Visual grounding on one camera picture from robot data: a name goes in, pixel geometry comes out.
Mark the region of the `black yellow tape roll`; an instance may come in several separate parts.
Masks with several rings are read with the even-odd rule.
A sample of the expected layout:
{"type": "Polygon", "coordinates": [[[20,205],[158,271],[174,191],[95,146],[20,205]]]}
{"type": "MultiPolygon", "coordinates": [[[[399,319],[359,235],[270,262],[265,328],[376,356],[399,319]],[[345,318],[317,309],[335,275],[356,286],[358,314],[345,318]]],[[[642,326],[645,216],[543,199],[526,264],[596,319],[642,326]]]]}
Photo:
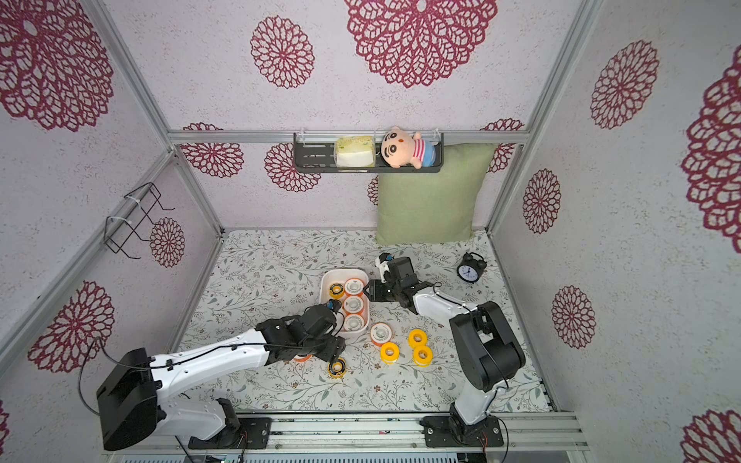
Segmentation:
{"type": "Polygon", "coordinates": [[[339,358],[335,362],[328,365],[328,374],[333,379],[339,379],[345,376],[347,373],[347,362],[345,359],[339,358]]]}
{"type": "Polygon", "coordinates": [[[345,287],[341,283],[332,284],[328,289],[331,299],[341,300],[345,296],[345,287]]]}

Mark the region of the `white plastic storage box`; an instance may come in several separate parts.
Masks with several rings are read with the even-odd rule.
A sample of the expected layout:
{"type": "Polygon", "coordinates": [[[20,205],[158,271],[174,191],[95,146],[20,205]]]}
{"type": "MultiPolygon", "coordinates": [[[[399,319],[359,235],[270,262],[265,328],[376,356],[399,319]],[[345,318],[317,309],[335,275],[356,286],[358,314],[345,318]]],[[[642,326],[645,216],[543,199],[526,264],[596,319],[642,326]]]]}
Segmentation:
{"type": "MultiPolygon", "coordinates": [[[[351,278],[360,278],[364,280],[366,284],[370,281],[370,277],[368,276],[368,274],[365,271],[360,270],[360,269],[340,268],[340,269],[333,269],[325,273],[320,282],[320,302],[326,303],[327,301],[331,299],[328,294],[328,289],[332,284],[335,284],[335,283],[344,284],[345,281],[351,278]]],[[[359,332],[347,333],[343,331],[343,325],[338,325],[338,328],[340,329],[339,335],[348,341],[354,341],[360,338],[361,336],[363,336],[364,334],[366,334],[370,326],[370,301],[368,297],[364,295],[364,291],[361,297],[364,299],[364,302],[365,302],[365,308],[363,312],[360,314],[360,316],[362,316],[366,321],[366,326],[364,327],[364,329],[359,332]]],[[[338,312],[338,322],[343,322],[343,324],[345,323],[345,317],[348,316],[348,314],[346,314],[345,311],[343,310],[343,301],[345,301],[346,298],[347,298],[347,295],[345,294],[345,296],[341,300],[338,300],[342,303],[342,308],[338,312]]]]}

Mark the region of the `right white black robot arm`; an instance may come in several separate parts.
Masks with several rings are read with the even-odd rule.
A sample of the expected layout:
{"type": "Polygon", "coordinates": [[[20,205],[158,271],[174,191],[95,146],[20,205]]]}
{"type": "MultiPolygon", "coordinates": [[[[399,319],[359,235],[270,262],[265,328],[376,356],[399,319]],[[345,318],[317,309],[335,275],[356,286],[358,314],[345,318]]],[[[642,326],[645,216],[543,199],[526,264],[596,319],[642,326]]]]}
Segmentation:
{"type": "Polygon", "coordinates": [[[526,365],[526,356],[500,306],[484,302],[471,308],[428,282],[409,287],[372,280],[363,292],[372,302],[396,302],[403,308],[446,324],[466,378],[451,406],[448,428],[459,442],[497,428],[488,409],[499,391],[526,365]]]}

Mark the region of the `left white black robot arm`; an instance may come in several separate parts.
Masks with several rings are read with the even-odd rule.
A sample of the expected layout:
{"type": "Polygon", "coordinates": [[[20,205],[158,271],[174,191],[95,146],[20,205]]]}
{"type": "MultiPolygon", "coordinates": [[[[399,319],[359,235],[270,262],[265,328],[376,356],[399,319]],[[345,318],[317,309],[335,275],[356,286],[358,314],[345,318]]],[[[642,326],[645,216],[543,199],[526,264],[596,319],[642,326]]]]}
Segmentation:
{"type": "Polygon", "coordinates": [[[237,415],[228,401],[194,401],[182,394],[239,370],[297,356],[336,363],[345,338],[333,330],[332,322],[273,318],[231,339],[187,351],[154,356],[144,348],[129,351],[96,391],[104,449],[121,451],[153,435],[208,441],[233,432],[237,415]]]}

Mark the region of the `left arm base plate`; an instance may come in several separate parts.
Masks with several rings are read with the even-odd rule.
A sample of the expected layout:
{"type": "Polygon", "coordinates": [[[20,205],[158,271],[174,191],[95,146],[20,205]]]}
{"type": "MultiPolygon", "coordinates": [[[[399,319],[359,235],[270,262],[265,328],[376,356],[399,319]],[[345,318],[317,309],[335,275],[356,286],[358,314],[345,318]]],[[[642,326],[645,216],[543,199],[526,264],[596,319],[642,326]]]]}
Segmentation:
{"type": "Polygon", "coordinates": [[[225,428],[208,440],[191,437],[189,449],[266,449],[270,436],[270,418],[229,418],[225,428]]]}

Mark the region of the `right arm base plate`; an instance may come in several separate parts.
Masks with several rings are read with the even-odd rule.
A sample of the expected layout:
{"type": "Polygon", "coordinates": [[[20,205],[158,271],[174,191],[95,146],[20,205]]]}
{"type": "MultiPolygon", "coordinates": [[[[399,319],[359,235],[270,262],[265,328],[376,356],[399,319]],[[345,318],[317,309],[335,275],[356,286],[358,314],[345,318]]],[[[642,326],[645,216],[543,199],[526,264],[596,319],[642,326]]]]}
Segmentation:
{"type": "Polygon", "coordinates": [[[505,446],[504,432],[493,416],[478,424],[465,424],[458,416],[425,416],[420,421],[428,448],[468,448],[505,446]]]}

